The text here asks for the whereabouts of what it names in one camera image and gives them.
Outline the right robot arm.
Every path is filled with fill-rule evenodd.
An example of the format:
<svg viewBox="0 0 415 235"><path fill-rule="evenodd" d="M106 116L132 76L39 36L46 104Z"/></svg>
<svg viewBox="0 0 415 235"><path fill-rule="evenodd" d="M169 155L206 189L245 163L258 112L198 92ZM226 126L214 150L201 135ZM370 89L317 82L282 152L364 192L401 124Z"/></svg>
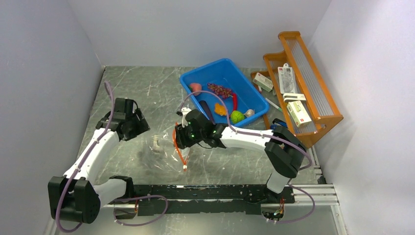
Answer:
<svg viewBox="0 0 415 235"><path fill-rule="evenodd" d="M244 148L265 153L274 168L264 189L268 202L277 202L288 182L297 177L306 148L287 128L250 130L225 123L214 124L199 110L189 108L182 108L177 114L182 118L175 126L179 149L204 142L211 148Z"/></svg>

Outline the pink fake peach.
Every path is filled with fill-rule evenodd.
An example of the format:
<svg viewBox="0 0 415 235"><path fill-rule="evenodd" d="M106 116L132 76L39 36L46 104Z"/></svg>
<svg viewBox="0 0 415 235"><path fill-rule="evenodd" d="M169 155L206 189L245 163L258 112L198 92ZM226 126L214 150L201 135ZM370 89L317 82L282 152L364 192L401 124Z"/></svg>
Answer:
<svg viewBox="0 0 415 235"><path fill-rule="evenodd" d="M202 85L199 83L190 83L188 87L194 96L198 96L201 93Z"/></svg>

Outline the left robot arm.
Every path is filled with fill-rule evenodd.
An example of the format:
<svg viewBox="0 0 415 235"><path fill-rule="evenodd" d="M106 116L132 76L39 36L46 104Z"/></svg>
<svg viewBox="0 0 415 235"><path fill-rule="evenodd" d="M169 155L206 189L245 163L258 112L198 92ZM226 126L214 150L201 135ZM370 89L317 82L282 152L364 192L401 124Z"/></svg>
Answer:
<svg viewBox="0 0 415 235"><path fill-rule="evenodd" d="M113 148L148 130L137 102L116 98L112 110L95 126L81 156L62 176L50 179L47 189L51 217L91 224L104 205L116 199L124 204L132 202L136 190L131 177L112 176L100 185L95 185L95 180Z"/></svg>

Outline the clear zip bag red seal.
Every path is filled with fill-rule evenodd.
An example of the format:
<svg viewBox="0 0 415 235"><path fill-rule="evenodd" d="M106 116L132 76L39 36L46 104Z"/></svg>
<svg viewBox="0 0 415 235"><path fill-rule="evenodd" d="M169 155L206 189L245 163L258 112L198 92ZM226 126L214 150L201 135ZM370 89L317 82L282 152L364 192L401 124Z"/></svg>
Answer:
<svg viewBox="0 0 415 235"><path fill-rule="evenodd" d="M164 130L157 129L150 131L149 136L145 140L149 165L165 172L187 172L187 159L190 155L190 150L181 150L176 146L173 140L175 137L174 131L175 124L170 125ZM159 146L164 149L163 152L158 153L152 151L154 137L158 138Z"/></svg>

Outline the green fake pepper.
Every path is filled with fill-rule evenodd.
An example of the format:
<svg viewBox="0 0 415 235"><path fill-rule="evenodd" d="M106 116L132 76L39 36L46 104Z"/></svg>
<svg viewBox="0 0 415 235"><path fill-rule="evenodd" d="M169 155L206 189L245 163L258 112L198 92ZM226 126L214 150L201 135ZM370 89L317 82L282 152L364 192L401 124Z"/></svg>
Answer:
<svg viewBox="0 0 415 235"><path fill-rule="evenodd" d="M238 111L238 110L232 111L232 113L230 115L230 121L231 121L232 124L240 123L245 118L246 118L245 115L242 112Z"/></svg>

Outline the purple fake eggplant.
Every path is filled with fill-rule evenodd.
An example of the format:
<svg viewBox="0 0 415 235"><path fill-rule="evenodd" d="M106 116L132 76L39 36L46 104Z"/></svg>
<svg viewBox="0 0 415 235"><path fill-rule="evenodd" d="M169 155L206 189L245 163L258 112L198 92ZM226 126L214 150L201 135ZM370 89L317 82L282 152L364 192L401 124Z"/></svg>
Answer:
<svg viewBox="0 0 415 235"><path fill-rule="evenodd" d="M213 117L213 115L212 115L212 112L211 112L211 110L210 110L210 108L209 108L209 106L208 106L207 102L206 102L206 101L204 101L204 100L201 100L201 101L199 101L199 104L201 105L201 107L202 107L202 109L204 110L205 114L207 115L208 119L209 119L209 120L210 120L213 124L216 124L216 123L215 123L215 120L214 120L214 117Z"/></svg>

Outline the red fake grapes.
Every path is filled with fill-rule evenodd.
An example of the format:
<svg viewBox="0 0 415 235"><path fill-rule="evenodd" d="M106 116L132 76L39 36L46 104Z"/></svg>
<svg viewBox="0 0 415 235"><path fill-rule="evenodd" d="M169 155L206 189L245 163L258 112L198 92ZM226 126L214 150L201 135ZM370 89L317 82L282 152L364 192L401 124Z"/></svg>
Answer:
<svg viewBox="0 0 415 235"><path fill-rule="evenodd" d="M232 90L230 88L224 87L222 85L214 84L214 83L207 83L207 88L216 94L217 96L221 97L222 99L227 99L232 97Z"/></svg>

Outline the orange fake carrot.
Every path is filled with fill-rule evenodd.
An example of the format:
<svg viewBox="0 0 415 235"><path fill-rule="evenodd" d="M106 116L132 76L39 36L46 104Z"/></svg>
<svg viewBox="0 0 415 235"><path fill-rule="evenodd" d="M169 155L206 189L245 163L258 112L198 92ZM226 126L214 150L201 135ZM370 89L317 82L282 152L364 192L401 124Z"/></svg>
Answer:
<svg viewBox="0 0 415 235"><path fill-rule="evenodd" d="M225 117L225 116L227 116L227 115L228 115L228 112L227 112L226 106L223 106L223 105L221 105L221 104L219 104L219 103L216 103L216 104L214 105L214 112L215 112L217 115L222 116L222 117Z"/></svg>

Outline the red fake chili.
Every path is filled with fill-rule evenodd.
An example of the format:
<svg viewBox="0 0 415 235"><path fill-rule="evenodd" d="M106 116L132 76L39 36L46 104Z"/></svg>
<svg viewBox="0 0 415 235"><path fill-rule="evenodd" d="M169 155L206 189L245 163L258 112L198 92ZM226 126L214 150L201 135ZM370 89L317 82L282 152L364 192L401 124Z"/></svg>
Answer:
<svg viewBox="0 0 415 235"><path fill-rule="evenodd" d="M238 98L236 93L232 93L232 102L233 102L233 108L232 111L237 111L237 107L238 107Z"/></svg>

